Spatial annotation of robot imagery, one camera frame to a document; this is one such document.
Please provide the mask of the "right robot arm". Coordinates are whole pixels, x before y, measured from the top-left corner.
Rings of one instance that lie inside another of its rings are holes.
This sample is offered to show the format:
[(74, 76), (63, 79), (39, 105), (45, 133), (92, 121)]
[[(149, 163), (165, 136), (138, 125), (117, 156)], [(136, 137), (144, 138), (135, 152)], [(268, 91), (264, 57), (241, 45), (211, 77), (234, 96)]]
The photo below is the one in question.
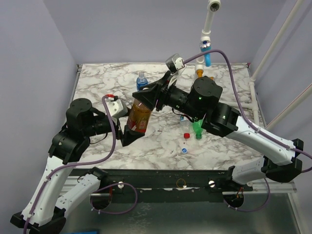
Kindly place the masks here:
[(149, 110), (160, 111), (169, 106), (194, 120), (202, 120), (201, 127), (208, 133), (236, 140), (263, 155), (256, 161), (230, 167), (229, 176), (224, 179), (228, 190), (235, 191), (241, 185), (262, 178), (290, 182), (302, 173), (302, 161), (295, 153), (303, 145), (302, 141), (281, 139), (282, 145), (279, 145), (278, 136), (268, 131), (262, 135), (261, 129), (249, 126), (237, 109), (219, 101), (223, 88), (207, 76), (197, 78), (189, 93), (170, 85), (171, 78), (167, 72), (132, 96)]

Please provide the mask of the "blue label Pocari bottle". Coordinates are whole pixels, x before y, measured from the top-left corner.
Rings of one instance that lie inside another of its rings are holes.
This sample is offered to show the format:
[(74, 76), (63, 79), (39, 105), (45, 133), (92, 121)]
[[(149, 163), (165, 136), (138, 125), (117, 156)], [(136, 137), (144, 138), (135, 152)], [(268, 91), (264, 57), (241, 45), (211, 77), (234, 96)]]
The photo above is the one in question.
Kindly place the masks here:
[(144, 72), (139, 72), (138, 77), (136, 79), (136, 89), (139, 91), (140, 87), (148, 84), (148, 80), (144, 74)]

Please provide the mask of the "gold red label bottle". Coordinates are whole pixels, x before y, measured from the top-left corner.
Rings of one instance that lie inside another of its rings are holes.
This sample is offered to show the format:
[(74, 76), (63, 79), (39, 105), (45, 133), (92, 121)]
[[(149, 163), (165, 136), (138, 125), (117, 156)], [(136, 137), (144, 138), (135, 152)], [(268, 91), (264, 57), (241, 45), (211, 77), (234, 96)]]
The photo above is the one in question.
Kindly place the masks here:
[(132, 131), (145, 133), (152, 111), (149, 110), (142, 102), (135, 99), (131, 107), (127, 126)]

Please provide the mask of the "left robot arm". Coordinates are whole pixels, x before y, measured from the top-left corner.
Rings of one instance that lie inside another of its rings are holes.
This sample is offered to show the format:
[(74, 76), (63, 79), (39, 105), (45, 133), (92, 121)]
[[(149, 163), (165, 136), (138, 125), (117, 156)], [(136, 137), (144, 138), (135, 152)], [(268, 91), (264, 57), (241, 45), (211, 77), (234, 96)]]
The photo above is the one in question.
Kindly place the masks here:
[(122, 131), (110, 113), (97, 110), (90, 100), (73, 100), (66, 111), (64, 126), (52, 139), (44, 173), (33, 197), (24, 210), (12, 215), (10, 222), (25, 234), (58, 234), (69, 214), (90, 194), (111, 192), (113, 186), (122, 189), (125, 182), (113, 182), (107, 172), (94, 167), (79, 184), (60, 195), (68, 176), (90, 146), (90, 137), (107, 133), (113, 134), (113, 144), (105, 160), (113, 154), (116, 140), (128, 146), (144, 136), (128, 127)]

